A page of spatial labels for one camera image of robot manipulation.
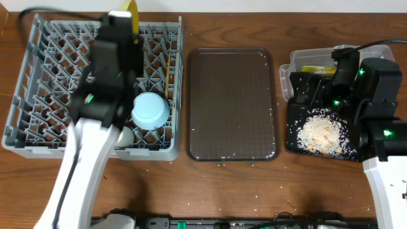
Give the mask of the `green orange snack wrapper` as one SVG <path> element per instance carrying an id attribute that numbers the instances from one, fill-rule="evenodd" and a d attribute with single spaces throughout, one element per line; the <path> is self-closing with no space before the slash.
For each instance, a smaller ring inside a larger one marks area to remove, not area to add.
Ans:
<path id="1" fill-rule="evenodd" d="M 336 67 L 331 66 L 302 66 L 301 72 L 315 73 L 315 74 L 334 74 Z"/>

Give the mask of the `yellow plate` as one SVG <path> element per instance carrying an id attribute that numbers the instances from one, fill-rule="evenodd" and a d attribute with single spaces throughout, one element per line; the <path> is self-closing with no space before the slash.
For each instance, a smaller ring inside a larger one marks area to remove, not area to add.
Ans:
<path id="1" fill-rule="evenodd" d="M 135 36 L 134 44 L 137 45 L 139 43 L 139 38 L 137 37 L 139 34 L 139 11 L 136 1 L 125 0 L 124 3 L 120 6 L 120 10 L 129 11 L 132 15 L 132 32 Z"/>

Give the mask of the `light blue bowl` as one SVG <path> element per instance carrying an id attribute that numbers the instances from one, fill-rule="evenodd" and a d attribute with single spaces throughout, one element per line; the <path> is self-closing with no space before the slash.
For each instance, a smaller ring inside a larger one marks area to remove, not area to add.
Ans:
<path id="1" fill-rule="evenodd" d="M 132 121 L 141 129 L 156 130 L 167 122 L 170 107 L 165 99 L 153 92 L 144 92 L 134 99 Z"/>

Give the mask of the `small white cup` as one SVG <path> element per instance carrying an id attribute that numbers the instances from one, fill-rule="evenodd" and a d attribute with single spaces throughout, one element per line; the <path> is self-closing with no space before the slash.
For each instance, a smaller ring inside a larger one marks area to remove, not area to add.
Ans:
<path id="1" fill-rule="evenodd" d="M 115 148 L 129 148 L 134 142 L 134 133 L 128 127 L 123 127 Z"/>

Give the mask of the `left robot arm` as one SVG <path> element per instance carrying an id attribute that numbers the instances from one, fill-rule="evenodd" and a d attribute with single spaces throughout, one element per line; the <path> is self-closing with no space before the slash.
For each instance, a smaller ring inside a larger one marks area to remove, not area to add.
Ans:
<path id="1" fill-rule="evenodd" d="M 90 228 L 107 159 L 130 116 L 144 70 L 137 10 L 110 11 L 90 47 L 90 64 L 71 95 L 66 149 L 36 228 Z"/>

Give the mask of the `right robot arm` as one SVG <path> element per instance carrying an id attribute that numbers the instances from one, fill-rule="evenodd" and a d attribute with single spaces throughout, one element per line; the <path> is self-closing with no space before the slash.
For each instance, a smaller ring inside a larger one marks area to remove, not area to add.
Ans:
<path id="1" fill-rule="evenodd" d="M 287 149 L 361 162 L 380 228 L 406 227 L 406 122 L 395 115 L 402 79 L 386 45 L 298 50 L 280 68 Z"/>

